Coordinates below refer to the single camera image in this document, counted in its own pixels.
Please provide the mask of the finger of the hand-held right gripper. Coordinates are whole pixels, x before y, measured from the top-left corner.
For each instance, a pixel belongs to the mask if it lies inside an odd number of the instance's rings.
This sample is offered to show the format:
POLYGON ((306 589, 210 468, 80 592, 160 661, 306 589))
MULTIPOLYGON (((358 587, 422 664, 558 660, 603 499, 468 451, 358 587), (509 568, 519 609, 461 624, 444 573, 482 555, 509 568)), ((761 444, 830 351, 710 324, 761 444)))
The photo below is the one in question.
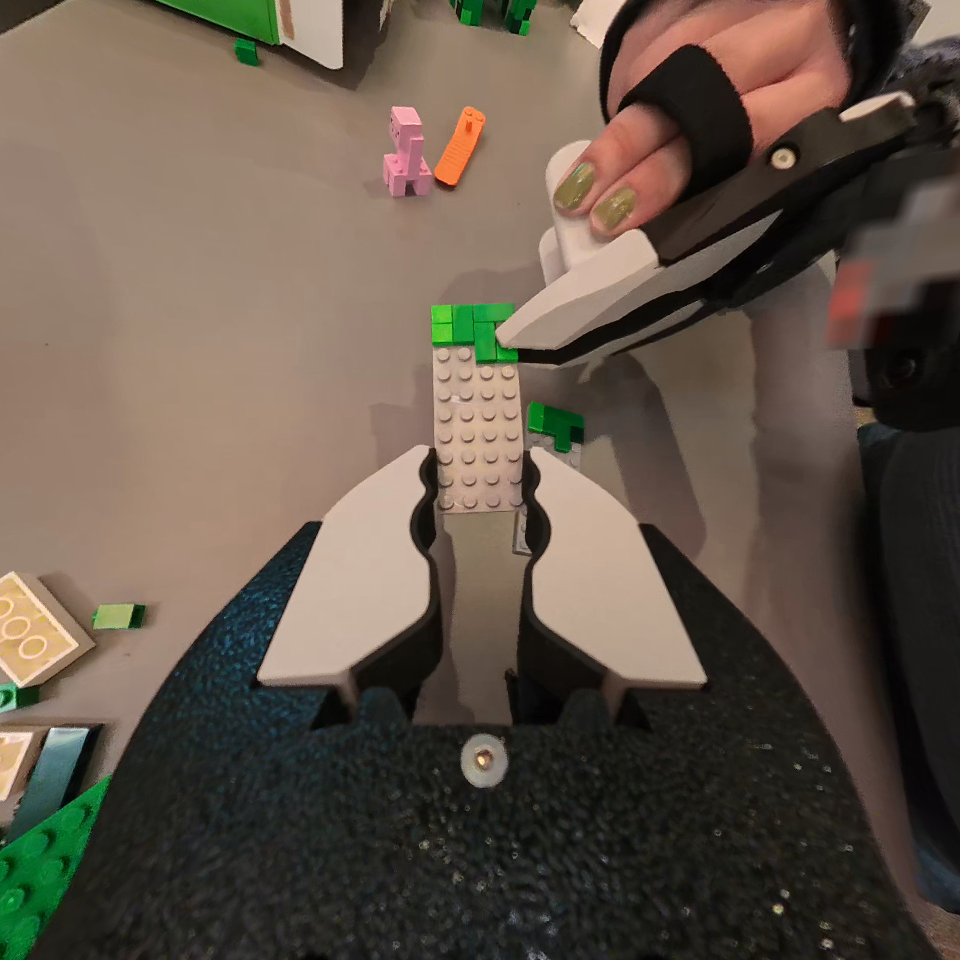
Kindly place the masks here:
POLYGON ((608 242, 556 214, 564 271, 498 327, 498 342, 556 350, 649 304, 658 320, 695 301, 731 302, 782 218, 783 172, 768 160, 608 242))
POLYGON ((653 303, 624 318, 584 333, 556 349, 518 347, 520 365, 559 370, 578 367, 666 339, 716 315, 738 309, 729 301, 695 300, 659 319, 653 318, 653 303))

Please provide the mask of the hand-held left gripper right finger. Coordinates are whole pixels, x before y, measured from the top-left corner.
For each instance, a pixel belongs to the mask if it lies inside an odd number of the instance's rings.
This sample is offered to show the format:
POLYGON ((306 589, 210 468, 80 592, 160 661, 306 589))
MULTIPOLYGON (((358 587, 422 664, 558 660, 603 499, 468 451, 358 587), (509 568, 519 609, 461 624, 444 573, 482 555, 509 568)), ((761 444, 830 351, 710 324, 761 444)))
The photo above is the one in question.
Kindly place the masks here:
POLYGON ((517 667, 554 697, 701 690, 707 674, 634 516, 541 448, 524 455, 517 667))

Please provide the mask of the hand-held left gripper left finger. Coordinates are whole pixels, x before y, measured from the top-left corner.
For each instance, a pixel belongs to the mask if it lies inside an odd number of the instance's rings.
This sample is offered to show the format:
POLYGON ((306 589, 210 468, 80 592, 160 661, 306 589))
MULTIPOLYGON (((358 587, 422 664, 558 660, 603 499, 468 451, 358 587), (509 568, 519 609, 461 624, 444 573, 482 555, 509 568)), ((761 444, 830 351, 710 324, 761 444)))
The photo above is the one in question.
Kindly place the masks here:
POLYGON ((418 694, 443 654, 436 452, 415 445, 325 515, 258 669, 264 687, 418 694))

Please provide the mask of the grey studded plate green tiles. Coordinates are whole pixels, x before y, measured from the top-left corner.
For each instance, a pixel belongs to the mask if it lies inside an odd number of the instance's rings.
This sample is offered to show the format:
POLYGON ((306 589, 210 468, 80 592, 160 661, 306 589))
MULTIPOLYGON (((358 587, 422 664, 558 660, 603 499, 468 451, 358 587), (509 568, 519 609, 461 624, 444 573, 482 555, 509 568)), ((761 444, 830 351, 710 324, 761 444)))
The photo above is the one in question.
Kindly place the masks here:
MULTIPOLYGON (((582 414, 532 401, 525 414, 523 449, 524 452, 544 450, 575 472, 581 473, 585 433, 582 414)), ((511 552, 515 556, 529 557, 531 549, 526 540, 527 508, 522 493, 518 496, 513 516, 511 552)))
POLYGON ((434 449, 444 515, 522 506, 519 354, 498 342, 512 303, 431 307, 434 449))

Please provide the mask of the person's right hand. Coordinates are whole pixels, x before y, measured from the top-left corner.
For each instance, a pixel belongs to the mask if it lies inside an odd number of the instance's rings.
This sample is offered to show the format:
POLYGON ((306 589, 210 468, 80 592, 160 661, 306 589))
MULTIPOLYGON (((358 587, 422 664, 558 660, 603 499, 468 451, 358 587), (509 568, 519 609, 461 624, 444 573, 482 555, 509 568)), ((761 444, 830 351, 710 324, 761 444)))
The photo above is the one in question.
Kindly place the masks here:
POLYGON ((624 97, 677 50, 712 56, 740 95, 755 159, 802 120, 838 108, 851 86, 834 2, 656 2, 626 30, 606 90, 604 131, 565 171, 554 209, 613 239, 676 204, 690 185, 688 139, 659 108, 624 97))

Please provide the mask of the orange brick separator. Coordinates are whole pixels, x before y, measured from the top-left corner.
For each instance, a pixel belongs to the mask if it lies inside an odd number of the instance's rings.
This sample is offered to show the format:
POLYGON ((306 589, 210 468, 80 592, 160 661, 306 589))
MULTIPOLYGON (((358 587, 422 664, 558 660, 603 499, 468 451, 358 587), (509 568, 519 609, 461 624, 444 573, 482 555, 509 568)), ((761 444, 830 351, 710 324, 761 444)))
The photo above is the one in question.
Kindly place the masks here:
POLYGON ((435 181, 456 187, 464 174, 486 125, 485 114, 472 106, 463 108, 453 134, 434 169, 435 181))

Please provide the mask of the white paper piece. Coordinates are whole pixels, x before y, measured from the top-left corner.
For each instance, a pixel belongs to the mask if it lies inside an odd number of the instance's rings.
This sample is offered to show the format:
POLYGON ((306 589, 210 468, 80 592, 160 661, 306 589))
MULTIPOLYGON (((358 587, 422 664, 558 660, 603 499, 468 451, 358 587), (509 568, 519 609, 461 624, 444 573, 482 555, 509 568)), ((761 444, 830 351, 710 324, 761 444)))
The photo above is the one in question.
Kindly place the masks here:
POLYGON ((570 18, 569 26, 599 50, 624 3, 618 0, 582 0, 570 18))

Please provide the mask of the pink brick pig figure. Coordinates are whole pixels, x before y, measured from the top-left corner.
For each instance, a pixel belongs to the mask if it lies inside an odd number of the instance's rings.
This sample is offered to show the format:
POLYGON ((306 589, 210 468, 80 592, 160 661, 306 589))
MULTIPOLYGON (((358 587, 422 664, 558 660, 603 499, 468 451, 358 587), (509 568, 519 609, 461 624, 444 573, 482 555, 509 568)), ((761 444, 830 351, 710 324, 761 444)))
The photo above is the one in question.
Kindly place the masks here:
POLYGON ((424 158, 424 128, 412 106, 394 105, 390 109, 390 138, 394 152, 384 154, 383 180, 390 197, 399 199, 412 192, 426 197, 434 183, 424 158))

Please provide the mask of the person's dark ribbed clothing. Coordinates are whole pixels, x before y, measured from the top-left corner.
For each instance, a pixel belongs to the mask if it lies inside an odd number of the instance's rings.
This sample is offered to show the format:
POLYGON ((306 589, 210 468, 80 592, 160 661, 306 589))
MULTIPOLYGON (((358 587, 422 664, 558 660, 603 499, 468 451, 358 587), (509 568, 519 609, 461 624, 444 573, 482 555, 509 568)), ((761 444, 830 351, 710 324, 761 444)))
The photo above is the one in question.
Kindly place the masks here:
POLYGON ((857 432, 861 556, 923 896, 959 908, 959 437, 857 432))

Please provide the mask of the cream printed long brick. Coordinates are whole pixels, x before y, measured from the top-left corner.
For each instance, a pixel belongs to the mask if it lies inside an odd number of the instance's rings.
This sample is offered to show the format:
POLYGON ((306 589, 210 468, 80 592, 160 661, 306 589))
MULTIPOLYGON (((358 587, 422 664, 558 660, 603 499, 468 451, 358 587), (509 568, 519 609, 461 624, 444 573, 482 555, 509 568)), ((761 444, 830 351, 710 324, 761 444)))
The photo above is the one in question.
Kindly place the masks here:
POLYGON ((18 689, 46 683, 94 647, 40 580, 15 571, 1 577, 1 668, 18 689))

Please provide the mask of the dark green long tile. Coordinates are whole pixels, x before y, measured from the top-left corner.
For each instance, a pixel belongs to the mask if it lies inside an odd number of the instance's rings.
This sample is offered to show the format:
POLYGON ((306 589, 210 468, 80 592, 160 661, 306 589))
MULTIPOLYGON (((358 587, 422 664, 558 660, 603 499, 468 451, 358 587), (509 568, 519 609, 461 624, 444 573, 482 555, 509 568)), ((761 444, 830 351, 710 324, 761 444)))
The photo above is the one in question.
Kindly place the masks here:
POLYGON ((2 833, 16 839, 58 812, 82 792, 104 726, 2 724, 2 730, 42 727, 42 748, 22 790, 1 801, 2 833))

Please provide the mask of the cream printed square brick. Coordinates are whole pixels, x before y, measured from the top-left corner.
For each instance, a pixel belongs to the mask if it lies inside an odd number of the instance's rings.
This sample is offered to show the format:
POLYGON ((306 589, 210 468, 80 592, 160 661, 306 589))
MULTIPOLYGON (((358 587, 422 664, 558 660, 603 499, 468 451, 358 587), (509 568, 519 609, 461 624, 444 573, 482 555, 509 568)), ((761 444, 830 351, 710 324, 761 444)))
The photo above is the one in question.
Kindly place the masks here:
POLYGON ((45 737, 41 726, 1 730, 1 802, 26 785, 45 737))

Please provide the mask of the large green studded plate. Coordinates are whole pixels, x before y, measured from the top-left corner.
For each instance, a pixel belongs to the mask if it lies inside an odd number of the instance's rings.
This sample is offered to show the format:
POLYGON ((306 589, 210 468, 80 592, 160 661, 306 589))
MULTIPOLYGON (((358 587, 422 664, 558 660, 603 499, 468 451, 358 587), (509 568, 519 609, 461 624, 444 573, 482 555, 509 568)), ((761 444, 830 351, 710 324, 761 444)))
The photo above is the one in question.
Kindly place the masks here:
POLYGON ((56 913, 88 845, 108 775, 1 852, 1 957, 24 959, 56 913))

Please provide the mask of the green toy set box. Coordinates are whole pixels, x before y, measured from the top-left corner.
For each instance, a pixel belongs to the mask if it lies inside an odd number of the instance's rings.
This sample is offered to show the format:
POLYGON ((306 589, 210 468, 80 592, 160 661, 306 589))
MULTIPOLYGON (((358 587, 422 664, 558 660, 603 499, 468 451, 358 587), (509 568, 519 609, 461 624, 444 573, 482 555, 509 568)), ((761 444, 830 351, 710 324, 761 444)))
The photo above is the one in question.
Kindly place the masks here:
POLYGON ((233 31, 242 39, 286 47, 313 64, 362 74, 389 29, 393 1, 166 1, 165 6, 233 31))

